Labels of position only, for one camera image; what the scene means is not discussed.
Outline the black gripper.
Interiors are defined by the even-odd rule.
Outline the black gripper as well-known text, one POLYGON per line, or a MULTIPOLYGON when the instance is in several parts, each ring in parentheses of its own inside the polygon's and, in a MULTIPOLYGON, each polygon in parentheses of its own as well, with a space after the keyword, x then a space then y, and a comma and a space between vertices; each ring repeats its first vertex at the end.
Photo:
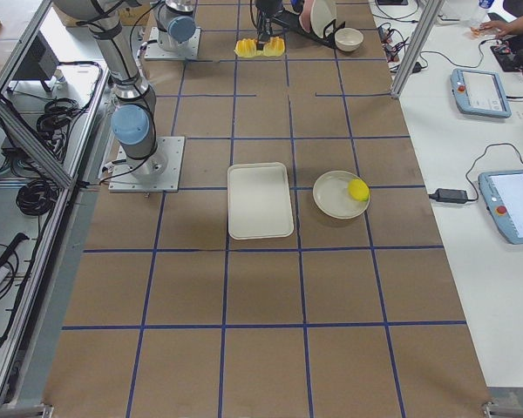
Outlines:
POLYGON ((249 2, 250 17, 256 27, 256 48, 263 49, 268 41, 266 24, 283 11, 282 0, 254 0, 249 2))

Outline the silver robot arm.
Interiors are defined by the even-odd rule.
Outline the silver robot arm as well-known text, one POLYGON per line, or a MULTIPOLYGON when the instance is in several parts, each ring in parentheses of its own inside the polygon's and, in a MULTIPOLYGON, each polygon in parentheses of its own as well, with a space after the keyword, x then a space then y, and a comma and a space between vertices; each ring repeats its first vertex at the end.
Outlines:
MULTIPOLYGON (((192 38, 198 29, 191 1, 157 1, 152 7, 161 49, 178 46, 192 38)), ((160 171, 161 154, 157 151, 154 123, 156 95, 136 64, 132 46, 122 34, 119 12, 123 6, 137 8, 146 1, 53 1, 53 4, 77 25, 86 26, 94 37, 111 72, 114 95, 119 101, 112 114, 112 131, 126 153, 128 172, 145 174, 160 171)), ((283 12, 282 1, 255 1, 257 38, 237 42, 239 57, 279 57, 284 41, 273 35, 271 19, 283 12)))
POLYGON ((175 51, 194 35, 197 26, 191 1, 161 1, 154 12, 158 44, 163 51, 175 51))

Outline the person hand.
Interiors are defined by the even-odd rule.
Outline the person hand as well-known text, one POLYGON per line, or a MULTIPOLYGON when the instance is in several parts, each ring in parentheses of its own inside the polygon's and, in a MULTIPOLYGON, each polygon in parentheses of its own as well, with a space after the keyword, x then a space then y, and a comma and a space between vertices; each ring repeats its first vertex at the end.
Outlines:
POLYGON ((502 38, 509 36, 511 33, 512 26, 510 23, 505 21, 488 21, 483 22, 479 26, 479 35, 493 35, 496 38, 502 38))

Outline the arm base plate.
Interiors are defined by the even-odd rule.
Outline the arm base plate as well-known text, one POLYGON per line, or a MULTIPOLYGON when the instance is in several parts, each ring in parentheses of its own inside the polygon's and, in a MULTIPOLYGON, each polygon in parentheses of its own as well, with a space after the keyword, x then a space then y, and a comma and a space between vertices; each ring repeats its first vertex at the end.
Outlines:
POLYGON ((201 28, 183 43, 178 43, 165 32, 153 27, 146 44, 143 58, 147 61, 196 61, 200 46, 201 28))
POLYGON ((186 139, 157 137, 157 149, 145 162, 126 156, 119 146, 118 159, 124 162, 113 167, 108 180, 110 192, 177 192, 186 139))

